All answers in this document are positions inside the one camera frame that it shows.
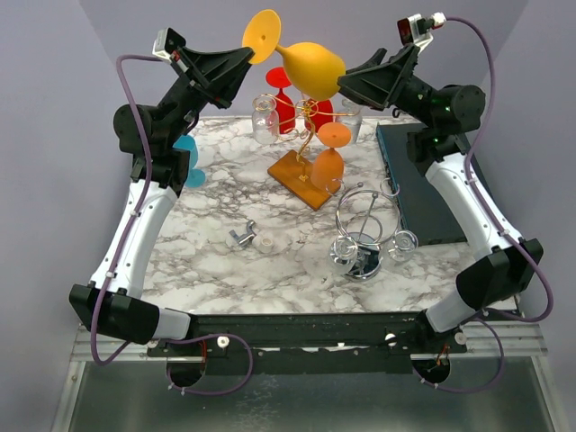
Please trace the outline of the orange wine glass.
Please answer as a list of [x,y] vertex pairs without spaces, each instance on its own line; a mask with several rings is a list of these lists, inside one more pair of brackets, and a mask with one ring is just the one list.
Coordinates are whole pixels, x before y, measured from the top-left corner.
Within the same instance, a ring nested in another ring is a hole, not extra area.
[[322,192],[334,194],[341,186],[345,167],[338,149],[350,142],[351,131],[340,122],[328,122],[320,127],[317,136],[326,149],[314,160],[310,180]]

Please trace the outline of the yellow wine glass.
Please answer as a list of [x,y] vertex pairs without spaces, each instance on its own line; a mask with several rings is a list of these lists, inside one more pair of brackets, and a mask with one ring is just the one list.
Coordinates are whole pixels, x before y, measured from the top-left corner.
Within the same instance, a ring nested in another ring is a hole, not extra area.
[[324,46],[303,41],[289,47],[280,45],[282,23],[278,13],[265,9],[247,24],[242,47],[251,48],[250,63],[265,62],[274,52],[283,59],[283,69],[292,85],[316,101],[325,101],[338,93],[338,79],[346,73],[344,60]]

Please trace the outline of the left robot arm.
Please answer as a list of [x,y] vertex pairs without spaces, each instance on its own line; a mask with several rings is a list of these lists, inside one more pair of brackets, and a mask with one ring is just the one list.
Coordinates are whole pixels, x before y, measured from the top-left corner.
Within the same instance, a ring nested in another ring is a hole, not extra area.
[[185,47],[152,56],[178,74],[156,105],[127,104],[113,117],[120,150],[132,157],[130,187],[120,224],[88,284],[76,284],[69,302],[95,334],[144,345],[168,339],[181,356],[192,354],[199,333],[191,316],[141,299],[146,269],[163,223],[185,185],[190,153],[176,142],[190,132],[207,104],[230,107],[250,69],[250,48],[201,53]]

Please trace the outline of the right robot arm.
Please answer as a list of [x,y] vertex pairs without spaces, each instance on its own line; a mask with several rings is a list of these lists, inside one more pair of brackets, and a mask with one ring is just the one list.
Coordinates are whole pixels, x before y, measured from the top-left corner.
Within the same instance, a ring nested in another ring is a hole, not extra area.
[[386,58],[379,49],[337,80],[339,92],[356,104],[381,111],[395,106],[424,126],[408,135],[407,154],[437,190],[472,248],[474,262],[454,290],[420,315],[416,346],[427,353],[446,342],[446,332],[495,302],[523,292],[544,254],[540,242],[509,223],[471,168],[461,138],[481,125],[485,94],[476,85],[435,89],[415,76],[420,49],[404,46]]

